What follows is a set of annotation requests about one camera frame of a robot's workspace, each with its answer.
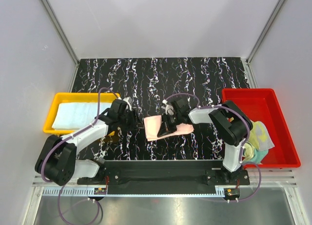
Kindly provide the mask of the pink towel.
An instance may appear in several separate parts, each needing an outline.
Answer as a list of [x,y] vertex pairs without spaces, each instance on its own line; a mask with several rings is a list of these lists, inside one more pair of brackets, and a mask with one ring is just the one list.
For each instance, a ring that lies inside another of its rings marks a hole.
[[177,126],[177,131],[166,134],[163,137],[158,137],[157,134],[160,130],[161,126],[161,116],[150,116],[143,119],[144,121],[144,127],[145,127],[145,136],[147,141],[156,141],[160,139],[164,139],[171,136],[178,136],[178,135],[188,135],[191,134],[194,131],[194,128],[190,124],[179,124]]

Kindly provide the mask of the light blue towel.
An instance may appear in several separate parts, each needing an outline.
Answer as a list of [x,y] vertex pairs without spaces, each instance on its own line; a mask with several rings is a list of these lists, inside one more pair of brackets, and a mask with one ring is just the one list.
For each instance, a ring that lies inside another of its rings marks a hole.
[[94,122],[97,116],[97,102],[68,102],[61,103],[55,120],[54,130],[78,130]]

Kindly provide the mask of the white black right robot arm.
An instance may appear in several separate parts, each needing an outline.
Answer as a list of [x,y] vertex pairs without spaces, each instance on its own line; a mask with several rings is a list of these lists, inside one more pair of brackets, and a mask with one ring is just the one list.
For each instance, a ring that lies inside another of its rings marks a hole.
[[233,101],[216,106],[191,107],[184,98],[164,100],[158,138],[173,134],[179,124],[212,123],[225,143],[222,167],[215,174],[219,182],[235,184],[242,172],[243,146],[253,124]]

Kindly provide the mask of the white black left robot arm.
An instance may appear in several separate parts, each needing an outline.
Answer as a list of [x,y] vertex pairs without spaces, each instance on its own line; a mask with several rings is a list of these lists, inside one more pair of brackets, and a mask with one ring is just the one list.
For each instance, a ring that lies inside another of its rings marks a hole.
[[100,184],[105,179],[101,164],[94,160],[77,160],[80,151],[94,141],[120,130],[133,131],[142,128],[137,112],[132,108],[132,98],[115,99],[110,108],[98,113],[86,127],[71,134],[49,136],[35,164],[41,178],[59,186],[72,178],[89,178]]

